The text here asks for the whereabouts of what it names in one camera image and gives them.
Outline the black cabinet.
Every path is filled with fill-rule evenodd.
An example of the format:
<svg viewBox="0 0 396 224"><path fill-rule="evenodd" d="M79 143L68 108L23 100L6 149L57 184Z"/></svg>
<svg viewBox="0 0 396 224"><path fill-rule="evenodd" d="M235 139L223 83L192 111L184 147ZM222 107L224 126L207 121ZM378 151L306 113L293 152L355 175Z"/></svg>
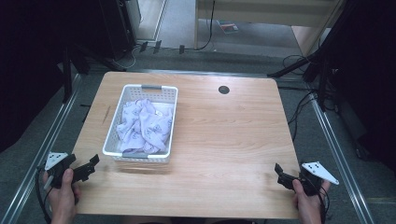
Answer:
<svg viewBox="0 0 396 224"><path fill-rule="evenodd" d="M99 0L109 37L112 58L120 59L135 45L134 30L128 14L129 0Z"/></svg>

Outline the black tripod stand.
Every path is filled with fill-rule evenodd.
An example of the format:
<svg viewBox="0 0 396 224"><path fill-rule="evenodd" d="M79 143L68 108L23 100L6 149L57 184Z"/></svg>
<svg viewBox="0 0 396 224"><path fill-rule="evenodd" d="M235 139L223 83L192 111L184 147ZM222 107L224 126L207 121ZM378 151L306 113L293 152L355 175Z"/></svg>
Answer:
<svg viewBox="0 0 396 224"><path fill-rule="evenodd" d="M86 60L84 59L84 55L90 56L95 61L109 68L111 71L123 71L123 68L120 66L114 65L88 48L75 43L66 44L63 48L64 104L71 98L73 92L71 64L73 64L77 69L80 69L83 73L87 73L90 70Z"/></svg>
<svg viewBox="0 0 396 224"><path fill-rule="evenodd" d="M304 81L312 82L316 76L319 76L318 82L318 105L322 112L326 110L325 107L325 95L326 95L326 83L329 73L331 72L329 60L326 59L318 50L314 53L303 57L301 60L289 65L273 74L268 74L268 77L282 77L287 73L290 73L303 65L308 64L308 67L304 71Z"/></svg>

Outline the person's right hand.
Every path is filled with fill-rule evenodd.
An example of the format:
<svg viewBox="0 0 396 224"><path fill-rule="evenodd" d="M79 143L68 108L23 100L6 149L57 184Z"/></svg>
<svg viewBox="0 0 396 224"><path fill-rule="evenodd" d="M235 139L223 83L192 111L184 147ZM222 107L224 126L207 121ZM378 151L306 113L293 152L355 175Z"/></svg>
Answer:
<svg viewBox="0 0 396 224"><path fill-rule="evenodd" d="M307 196L298 179L292 181L295 194L292 203L298 210L301 224L322 224L321 200L318 196Z"/></svg>

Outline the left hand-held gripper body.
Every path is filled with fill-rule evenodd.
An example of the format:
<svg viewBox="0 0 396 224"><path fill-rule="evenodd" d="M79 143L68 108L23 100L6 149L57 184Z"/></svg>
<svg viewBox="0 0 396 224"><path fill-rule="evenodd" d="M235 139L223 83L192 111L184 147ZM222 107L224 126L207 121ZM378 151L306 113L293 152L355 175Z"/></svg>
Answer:
<svg viewBox="0 0 396 224"><path fill-rule="evenodd" d="M45 171L48 174L48 179L44 185L44 189L48 189L49 187L59 189L62 185L64 171L75 160L76 156L74 154L50 152L45 163Z"/></svg>

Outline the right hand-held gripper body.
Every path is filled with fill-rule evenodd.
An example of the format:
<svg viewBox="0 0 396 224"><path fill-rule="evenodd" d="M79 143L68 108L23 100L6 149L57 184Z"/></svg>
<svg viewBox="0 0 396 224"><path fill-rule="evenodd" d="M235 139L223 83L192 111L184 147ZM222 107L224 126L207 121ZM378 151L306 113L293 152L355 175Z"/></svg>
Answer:
<svg viewBox="0 0 396 224"><path fill-rule="evenodd" d="M303 162L301 167L301 183L307 196L318 194L323 180L334 185L339 184L339 181L319 161Z"/></svg>

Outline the black curtain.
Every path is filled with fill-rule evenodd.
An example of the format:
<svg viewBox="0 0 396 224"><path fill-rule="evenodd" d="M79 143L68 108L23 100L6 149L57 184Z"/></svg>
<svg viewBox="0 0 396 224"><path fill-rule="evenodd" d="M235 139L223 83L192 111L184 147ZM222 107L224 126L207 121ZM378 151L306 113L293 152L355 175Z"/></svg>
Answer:
<svg viewBox="0 0 396 224"><path fill-rule="evenodd" d="M396 173L396 0L346 0L320 50L358 155Z"/></svg>

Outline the person's left hand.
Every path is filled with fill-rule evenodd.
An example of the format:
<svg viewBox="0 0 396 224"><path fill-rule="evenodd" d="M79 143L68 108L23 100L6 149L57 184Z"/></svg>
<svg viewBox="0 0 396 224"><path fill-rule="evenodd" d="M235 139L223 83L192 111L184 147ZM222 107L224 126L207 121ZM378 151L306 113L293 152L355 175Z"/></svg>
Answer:
<svg viewBox="0 0 396 224"><path fill-rule="evenodd" d="M78 184L73 184L74 171L68 168L64 171L62 185L59 189L49 192L51 208L50 224L73 224L77 214L77 201L81 197Z"/></svg>

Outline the light wooden furniture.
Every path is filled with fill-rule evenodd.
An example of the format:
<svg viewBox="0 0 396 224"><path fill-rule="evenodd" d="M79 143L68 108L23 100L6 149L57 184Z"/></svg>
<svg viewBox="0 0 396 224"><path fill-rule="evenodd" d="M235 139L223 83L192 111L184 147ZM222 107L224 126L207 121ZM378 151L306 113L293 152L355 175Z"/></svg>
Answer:
<svg viewBox="0 0 396 224"><path fill-rule="evenodd" d="M214 19L288 25L304 56L313 52L324 31L342 12L346 0L194 0L194 46L197 48L198 20Z"/></svg>

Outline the metal floor rail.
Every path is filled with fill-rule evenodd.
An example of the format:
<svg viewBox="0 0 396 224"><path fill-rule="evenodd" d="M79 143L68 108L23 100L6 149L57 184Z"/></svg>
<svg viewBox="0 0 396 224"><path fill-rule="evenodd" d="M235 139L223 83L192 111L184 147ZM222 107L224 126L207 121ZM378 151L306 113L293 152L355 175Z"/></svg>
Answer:
<svg viewBox="0 0 396 224"><path fill-rule="evenodd" d="M347 159L332 129L332 125L330 124L327 114L321 110L316 101L314 101L312 105L360 223L375 224L372 213L361 192L361 188L355 179L355 176L350 170Z"/></svg>
<svg viewBox="0 0 396 224"><path fill-rule="evenodd" d="M77 94L81 86L80 74L73 76L72 86L75 87L75 89L72 90L70 98L60 105L57 115L51 123L42 144L33 156L32 161L29 163L29 167L26 170L24 177L21 179L21 183L15 188L15 193L7 206L7 210L4 213L4 216L0 218L0 224L15 224L17 222L23 207L33 191L36 167L44 162L47 155L52 150L54 142L56 141L77 98Z"/></svg>

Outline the white patterned cloth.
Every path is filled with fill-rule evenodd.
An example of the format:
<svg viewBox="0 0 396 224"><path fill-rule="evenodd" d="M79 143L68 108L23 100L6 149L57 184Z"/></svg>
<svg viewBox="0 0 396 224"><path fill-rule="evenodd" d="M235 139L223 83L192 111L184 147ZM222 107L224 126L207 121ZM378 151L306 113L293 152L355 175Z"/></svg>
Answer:
<svg viewBox="0 0 396 224"><path fill-rule="evenodd" d="M156 154L167 150L173 109L159 110L149 99L127 102L122 107L121 122L116 131L122 153Z"/></svg>

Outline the white plastic basket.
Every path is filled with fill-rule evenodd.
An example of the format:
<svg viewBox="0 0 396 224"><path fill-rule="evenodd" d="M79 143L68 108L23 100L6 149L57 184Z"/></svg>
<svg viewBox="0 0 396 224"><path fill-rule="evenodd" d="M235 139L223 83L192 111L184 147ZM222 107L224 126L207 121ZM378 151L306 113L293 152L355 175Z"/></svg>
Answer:
<svg viewBox="0 0 396 224"><path fill-rule="evenodd" d="M177 87L141 84L125 85L120 94L120 99L106 136L103 153L112 157L115 161L168 163L176 121L177 97ZM161 111L165 111L167 108L173 109L174 115L171 133L166 142L167 150L163 153L149 155L145 153L122 153L120 151L121 140L117 135L116 128L121 122L122 107L125 103L138 99L149 99Z"/></svg>

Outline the booklet with red cover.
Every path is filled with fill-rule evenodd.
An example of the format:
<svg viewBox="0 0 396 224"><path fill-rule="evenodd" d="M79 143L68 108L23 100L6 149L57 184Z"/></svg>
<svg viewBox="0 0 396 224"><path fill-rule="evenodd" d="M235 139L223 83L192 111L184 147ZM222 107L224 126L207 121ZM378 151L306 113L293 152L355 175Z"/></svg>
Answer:
<svg viewBox="0 0 396 224"><path fill-rule="evenodd" d="M219 24L220 29L226 35L239 32L238 27L233 22L230 22L230 21L218 21L218 24Z"/></svg>

